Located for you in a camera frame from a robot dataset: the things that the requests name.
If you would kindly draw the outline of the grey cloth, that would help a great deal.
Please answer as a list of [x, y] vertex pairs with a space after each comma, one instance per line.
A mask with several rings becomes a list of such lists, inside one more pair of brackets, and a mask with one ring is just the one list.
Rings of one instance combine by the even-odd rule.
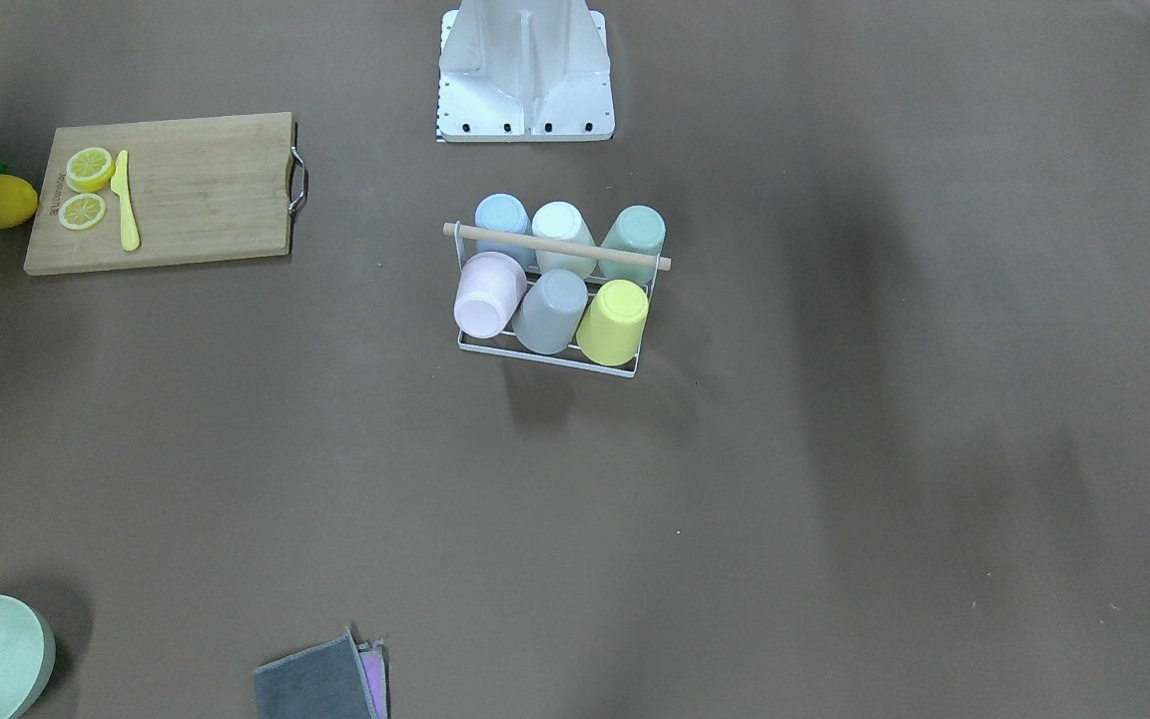
[[383, 640], [351, 632], [253, 672], [260, 718], [389, 718]]

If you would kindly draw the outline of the grey plastic cup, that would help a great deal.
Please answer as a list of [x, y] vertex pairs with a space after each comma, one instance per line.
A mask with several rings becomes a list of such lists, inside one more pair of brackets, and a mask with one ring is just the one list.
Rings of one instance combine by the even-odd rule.
[[578, 275], [564, 269], [542, 274], [512, 322], [516, 339], [534, 354], [560, 354], [570, 346], [586, 303], [586, 286]]

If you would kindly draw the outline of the wooden cutting board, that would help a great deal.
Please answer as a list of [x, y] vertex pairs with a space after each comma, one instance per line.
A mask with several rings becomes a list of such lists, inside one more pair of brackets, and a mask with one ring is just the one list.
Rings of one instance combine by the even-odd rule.
[[[61, 127], [52, 136], [40, 205], [26, 246], [28, 275], [114, 271], [183, 263], [279, 258], [307, 199], [307, 173], [288, 110], [233, 117], [147, 120]], [[72, 154], [126, 152], [129, 191], [141, 243], [120, 240], [120, 200], [89, 231], [69, 231], [59, 211], [72, 190]]]

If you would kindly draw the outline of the lemon slice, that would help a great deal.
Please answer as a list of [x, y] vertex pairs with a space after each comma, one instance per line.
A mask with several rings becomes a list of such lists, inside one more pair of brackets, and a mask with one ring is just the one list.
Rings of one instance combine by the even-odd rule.
[[108, 214], [108, 202], [99, 193], [76, 193], [57, 209], [57, 222], [67, 231], [91, 231]]
[[67, 161], [64, 181], [76, 193], [99, 193], [109, 186], [115, 173], [115, 155], [102, 147], [87, 147]]

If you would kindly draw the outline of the blue plastic cup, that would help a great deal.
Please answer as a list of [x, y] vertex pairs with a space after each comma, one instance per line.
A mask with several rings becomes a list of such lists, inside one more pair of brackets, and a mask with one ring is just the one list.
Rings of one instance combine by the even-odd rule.
[[[516, 197], [508, 193], [486, 196], [475, 209], [475, 227], [505, 234], [531, 234], [531, 217], [526, 206]], [[482, 252], [499, 252], [516, 261], [521, 268], [529, 269], [537, 265], [537, 251], [532, 248], [508, 245], [491, 240], [475, 240], [475, 254]]]

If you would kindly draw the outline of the yellow plastic cup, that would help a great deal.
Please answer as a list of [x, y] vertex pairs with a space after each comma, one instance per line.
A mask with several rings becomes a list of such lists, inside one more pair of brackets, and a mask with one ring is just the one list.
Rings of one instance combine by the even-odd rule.
[[638, 284], [611, 281], [598, 288], [575, 334], [588, 360], [622, 365], [638, 354], [651, 301]]

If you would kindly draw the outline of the white plastic cup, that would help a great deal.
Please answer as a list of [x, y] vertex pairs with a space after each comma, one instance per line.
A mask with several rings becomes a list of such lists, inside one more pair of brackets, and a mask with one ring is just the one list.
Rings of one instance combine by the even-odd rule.
[[[592, 234], [589, 232], [580, 211], [570, 202], [555, 201], [542, 206], [531, 219], [531, 234], [535, 237], [544, 238], [544, 240], [595, 247]], [[564, 269], [585, 281], [595, 273], [597, 261], [590, 258], [562, 254], [562, 252], [537, 250], [537, 266], [540, 274]]]

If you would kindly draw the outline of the green plastic cup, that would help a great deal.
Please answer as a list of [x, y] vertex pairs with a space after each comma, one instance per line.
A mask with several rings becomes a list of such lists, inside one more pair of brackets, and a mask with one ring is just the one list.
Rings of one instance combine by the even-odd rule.
[[[624, 208], [604, 237], [601, 248], [612, 248], [643, 257], [661, 255], [666, 237], [662, 215], [653, 208], [634, 205]], [[638, 286], [649, 286], [656, 277], [654, 266], [632, 266], [599, 261], [601, 277], [607, 282], [629, 281]]]

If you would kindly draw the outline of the yellow plastic knife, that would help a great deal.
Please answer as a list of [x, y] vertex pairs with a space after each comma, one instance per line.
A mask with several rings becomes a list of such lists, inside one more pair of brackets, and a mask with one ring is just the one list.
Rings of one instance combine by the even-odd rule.
[[110, 182], [114, 196], [118, 197], [118, 232], [120, 245], [124, 252], [135, 252], [140, 248], [141, 236], [135, 217], [135, 208], [131, 196], [131, 182], [129, 182], [129, 154], [126, 150], [120, 150], [115, 156], [114, 173]]

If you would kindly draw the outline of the pink plastic cup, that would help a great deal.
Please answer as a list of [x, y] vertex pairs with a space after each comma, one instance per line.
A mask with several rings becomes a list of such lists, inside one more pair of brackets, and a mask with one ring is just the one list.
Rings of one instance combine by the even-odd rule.
[[453, 318], [467, 336], [489, 341], [505, 331], [526, 295], [523, 266], [501, 252], [480, 252], [463, 263]]

